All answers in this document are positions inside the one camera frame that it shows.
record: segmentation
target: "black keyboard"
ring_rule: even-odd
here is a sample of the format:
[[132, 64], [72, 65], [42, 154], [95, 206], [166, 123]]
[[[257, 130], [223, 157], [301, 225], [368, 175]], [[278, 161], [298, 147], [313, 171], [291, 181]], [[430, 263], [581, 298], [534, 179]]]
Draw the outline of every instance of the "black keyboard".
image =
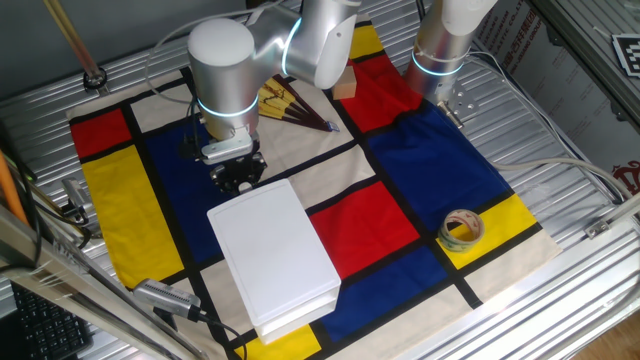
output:
[[86, 321], [19, 285], [11, 286], [29, 348], [27, 359], [65, 359], [91, 345]]

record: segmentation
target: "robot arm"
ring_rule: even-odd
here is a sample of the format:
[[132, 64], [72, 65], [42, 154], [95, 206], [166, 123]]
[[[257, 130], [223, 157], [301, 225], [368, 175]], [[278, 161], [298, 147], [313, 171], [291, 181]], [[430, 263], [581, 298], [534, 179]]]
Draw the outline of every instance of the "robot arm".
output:
[[404, 78], [437, 104], [448, 100], [475, 30], [497, 0], [434, 0], [420, 24]]
[[361, 1], [305, 0], [302, 14], [281, 6], [244, 26], [229, 19], [198, 25], [188, 51], [198, 105], [218, 142], [202, 148], [206, 164], [251, 153], [258, 90], [280, 72], [316, 87], [333, 86], [347, 63]]

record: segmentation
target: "fabric mat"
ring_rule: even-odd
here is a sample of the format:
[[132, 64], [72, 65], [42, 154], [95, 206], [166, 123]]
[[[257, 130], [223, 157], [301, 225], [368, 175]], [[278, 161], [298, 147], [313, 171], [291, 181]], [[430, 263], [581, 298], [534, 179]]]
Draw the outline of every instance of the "fabric mat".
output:
[[[340, 277], [336, 310], [265, 346], [253, 330], [206, 217], [230, 197], [210, 168], [178, 155], [191, 127], [186, 106], [150, 91], [73, 113], [71, 132], [120, 281], [145, 278], [193, 291], [205, 311], [238, 330], [250, 359], [388, 359], [417, 345], [544, 265], [561, 250], [508, 184], [432, 104], [411, 91], [359, 19], [349, 60], [356, 97], [289, 78], [339, 133], [261, 117], [269, 168], [261, 185], [288, 178]], [[191, 73], [161, 86], [189, 99]], [[199, 126], [201, 139], [206, 139]], [[486, 224], [467, 254], [442, 248], [437, 228], [454, 209]], [[226, 331], [181, 322], [196, 344]], [[206, 345], [212, 357], [225, 352]]]

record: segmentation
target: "red square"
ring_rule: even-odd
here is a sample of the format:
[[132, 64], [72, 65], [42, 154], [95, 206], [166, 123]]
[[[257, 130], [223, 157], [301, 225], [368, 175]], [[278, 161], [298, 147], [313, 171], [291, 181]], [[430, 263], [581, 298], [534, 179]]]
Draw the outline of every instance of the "red square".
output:
[[387, 56], [349, 62], [356, 74], [356, 96], [341, 100], [360, 131], [390, 125], [395, 118], [420, 106], [422, 96], [411, 90]]
[[72, 124], [71, 136], [81, 160], [131, 140], [131, 133], [120, 109]]
[[381, 182], [312, 215], [311, 223], [342, 279], [419, 237]]

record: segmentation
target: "roll of tape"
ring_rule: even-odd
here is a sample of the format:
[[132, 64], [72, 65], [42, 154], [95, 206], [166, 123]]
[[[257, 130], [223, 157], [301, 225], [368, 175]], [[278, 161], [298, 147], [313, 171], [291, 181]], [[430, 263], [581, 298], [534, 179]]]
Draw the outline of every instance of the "roll of tape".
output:
[[[465, 225], [473, 237], [471, 239], [459, 239], [449, 232], [447, 225]], [[469, 210], [454, 210], [444, 219], [444, 223], [438, 230], [438, 241], [447, 250], [457, 253], [466, 253], [477, 244], [484, 236], [484, 222], [478, 214]]]

